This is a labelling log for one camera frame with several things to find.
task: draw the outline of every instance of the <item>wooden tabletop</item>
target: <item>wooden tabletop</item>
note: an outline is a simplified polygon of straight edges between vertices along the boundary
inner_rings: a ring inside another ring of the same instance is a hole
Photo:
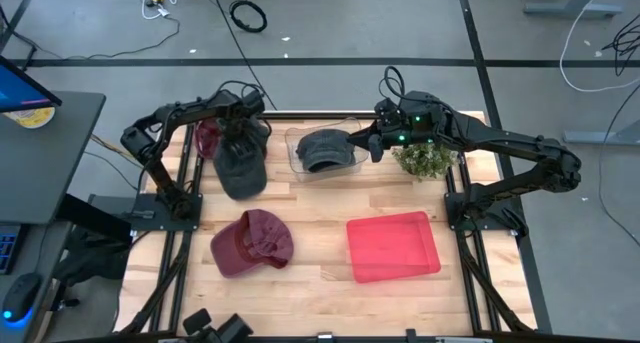
[[[465,113],[484,119],[482,112]],[[238,313],[256,336],[315,336],[319,332],[400,336],[407,328],[426,336],[471,334],[456,239],[447,226],[444,178],[418,182],[400,169],[391,154],[385,154],[380,163],[365,162],[355,175],[298,182],[289,165],[285,131],[330,123],[272,120],[266,162],[269,182],[264,192],[251,200],[230,199],[211,161],[205,163],[200,189],[204,207],[200,229],[192,241],[181,320],[206,308],[215,327]],[[163,159],[174,177],[184,132],[182,129],[174,134]],[[469,153],[467,163],[473,182],[487,184],[499,179],[492,153]],[[225,279],[215,265],[209,243],[242,212],[257,208],[274,213],[287,224],[294,239],[294,257],[282,270],[262,267],[239,278]],[[429,216],[441,271],[401,280],[356,283],[349,264],[346,222],[414,211],[425,211]],[[116,329],[131,321],[155,288],[164,237],[162,232],[151,233],[131,252]],[[535,326],[515,239],[506,231],[485,231],[483,238],[495,287],[523,322]],[[174,252],[179,242],[176,239]],[[484,296],[477,284],[476,291],[483,327],[488,328]],[[172,296],[170,289],[161,328],[168,326]]]

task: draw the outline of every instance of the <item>red plastic tray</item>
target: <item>red plastic tray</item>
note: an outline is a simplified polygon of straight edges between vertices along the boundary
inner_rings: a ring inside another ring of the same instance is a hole
[[[353,276],[358,283],[440,271],[429,218],[424,212],[347,222]]]

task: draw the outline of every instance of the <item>green plant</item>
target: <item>green plant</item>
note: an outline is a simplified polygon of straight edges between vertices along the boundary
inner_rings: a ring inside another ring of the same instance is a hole
[[[458,154],[434,143],[414,144],[394,149],[393,157],[407,173],[421,178],[437,178],[458,162]]]

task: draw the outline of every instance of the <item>black clamp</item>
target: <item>black clamp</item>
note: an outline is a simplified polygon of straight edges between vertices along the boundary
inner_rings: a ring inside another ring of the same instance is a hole
[[[418,334],[413,328],[407,329],[407,343],[418,343]]]
[[[254,11],[258,12],[258,14],[260,14],[260,17],[262,17],[262,25],[260,27],[252,28],[250,25],[245,24],[243,21],[238,19],[238,17],[236,17],[236,9],[242,6],[249,6],[253,8]],[[262,8],[258,7],[258,5],[253,2],[247,0],[237,0],[231,3],[231,5],[229,6],[229,15],[231,16],[231,20],[233,21],[233,23],[245,32],[260,33],[265,30],[265,28],[267,28],[267,15],[264,13]]]

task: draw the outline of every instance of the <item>gray cap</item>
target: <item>gray cap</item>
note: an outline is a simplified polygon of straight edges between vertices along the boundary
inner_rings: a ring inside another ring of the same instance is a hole
[[[298,158],[304,170],[316,173],[353,165],[353,144],[347,142],[349,133],[338,129],[321,129],[307,134],[298,143]]]
[[[213,156],[222,189],[231,199],[251,198],[267,186],[264,159],[269,132],[251,119],[247,133],[233,140],[222,136]]]

